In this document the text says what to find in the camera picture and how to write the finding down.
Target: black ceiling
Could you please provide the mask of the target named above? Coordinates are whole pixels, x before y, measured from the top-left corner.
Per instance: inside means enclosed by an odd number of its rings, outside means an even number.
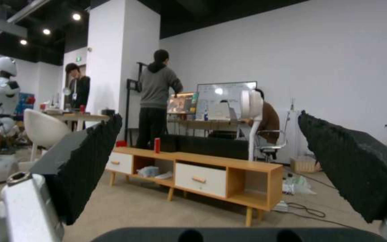
[[[7,19],[32,0],[0,0],[0,18]],[[20,38],[11,34],[0,34],[0,54],[31,62],[46,62],[62,65],[66,47],[77,49],[87,44],[89,14],[88,0],[51,0],[17,23],[28,29],[28,45],[22,46]],[[72,20],[78,12],[82,19]],[[43,34],[43,29],[51,35]]]
[[[139,0],[161,15],[160,38],[307,0]]]
[[[0,0],[0,18],[7,19],[32,0]],[[61,65],[64,52],[87,45],[89,14],[85,11],[108,0],[51,0],[17,24],[28,29],[28,45],[0,34],[0,54],[32,62]],[[201,29],[307,0],[139,0],[161,15],[160,38]],[[79,12],[82,20],[71,15]],[[52,34],[46,36],[43,28]]]

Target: cable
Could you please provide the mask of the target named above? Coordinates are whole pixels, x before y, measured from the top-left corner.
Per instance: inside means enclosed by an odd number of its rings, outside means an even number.
[[[324,218],[327,216],[326,213],[324,213],[322,211],[319,211],[319,210],[316,210],[313,208],[307,208],[306,206],[295,203],[295,202],[288,202],[286,204],[288,205],[289,208],[302,209],[302,210],[305,210],[306,213],[309,213],[313,216],[317,216],[317,217],[321,217],[321,218]]]
[[[347,228],[358,230],[357,228],[352,227],[352,226],[347,225],[347,224],[341,224],[339,222],[334,222],[334,221],[330,221],[330,220],[326,220],[326,219],[320,219],[320,218],[316,218],[316,217],[312,217],[312,216],[304,216],[304,215],[301,215],[301,214],[298,214],[298,213],[283,212],[283,211],[276,211],[276,210],[273,210],[273,212],[276,212],[276,213],[289,213],[289,214],[293,214],[293,215],[296,215],[296,216],[299,216],[299,217],[303,217],[303,218],[307,218],[307,219],[313,219],[313,220],[317,220],[317,221],[322,221],[322,222],[326,222],[326,223],[330,223],[330,224],[336,224],[336,225],[340,225],[340,226],[343,226],[343,227],[347,227]]]
[[[305,176],[305,175],[303,175],[303,174],[299,174],[299,173],[293,172],[293,171],[288,170],[288,169],[286,169],[286,170],[289,171],[289,172],[291,172],[291,173],[293,173],[293,174],[297,174],[298,176],[304,176],[304,177],[307,178],[307,179],[313,180],[313,181],[315,181],[315,182],[317,182],[317,183],[320,183],[320,184],[322,184],[322,185],[325,185],[325,186],[327,186],[327,187],[330,187],[330,188],[332,188],[332,189],[337,190],[337,188],[333,187],[332,185],[326,184],[325,182],[321,182],[321,181],[319,181],[319,180],[317,180],[317,179],[314,179],[314,178],[312,178],[312,177],[310,177],[310,176]]]

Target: black stand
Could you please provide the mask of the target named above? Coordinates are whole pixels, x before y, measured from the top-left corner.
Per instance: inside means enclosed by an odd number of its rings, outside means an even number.
[[[140,80],[141,72],[143,71],[143,66],[147,66],[147,64],[137,62],[138,64],[138,80]],[[125,109],[125,133],[124,140],[128,140],[128,117],[129,117],[129,96],[131,95],[131,90],[138,91],[138,81],[127,79],[126,80],[126,89],[128,92],[126,93],[126,109]],[[132,134],[130,135],[130,145],[132,146]]]

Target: brown jacket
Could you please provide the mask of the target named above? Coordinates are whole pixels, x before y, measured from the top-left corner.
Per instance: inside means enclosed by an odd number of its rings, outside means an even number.
[[[253,120],[249,121],[249,126],[252,126]],[[280,120],[278,119],[277,112],[274,110],[271,104],[264,101],[262,106],[262,121],[259,124],[258,133],[264,139],[266,139],[271,144],[276,144],[278,136],[280,133],[271,133],[271,132],[260,132],[263,130],[279,130],[280,129]]]

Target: wooden table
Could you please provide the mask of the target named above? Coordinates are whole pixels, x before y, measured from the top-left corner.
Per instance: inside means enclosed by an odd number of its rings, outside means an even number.
[[[169,179],[140,177],[137,170],[154,165],[155,160],[172,163],[174,176]],[[184,195],[196,193],[215,199],[244,205],[246,226],[252,224],[252,211],[258,210],[258,219],[264,211],[270,211],[282,198],[283,167],[279,164],[246,161],[192,153],[159,153],[152,150],[135,148],[115,148],[106,165],[110,172],[110,186],[114,184],[116,173],[135,177],[169,187],[168,201],[172,201],[174,189],[184,191]],[[245,190],[246,172],[263,173],[262,179],[266,191],[252,192]]]
[[[48,114],[52,117],[55,117],[61,121],[77,121],[77,131],[83,129],[83,124],[85,121],[100,122],[109,120],[109,116],[106,115],[91,115],[91,114],[82,114],[82,113],[66,113],[66,114]]]

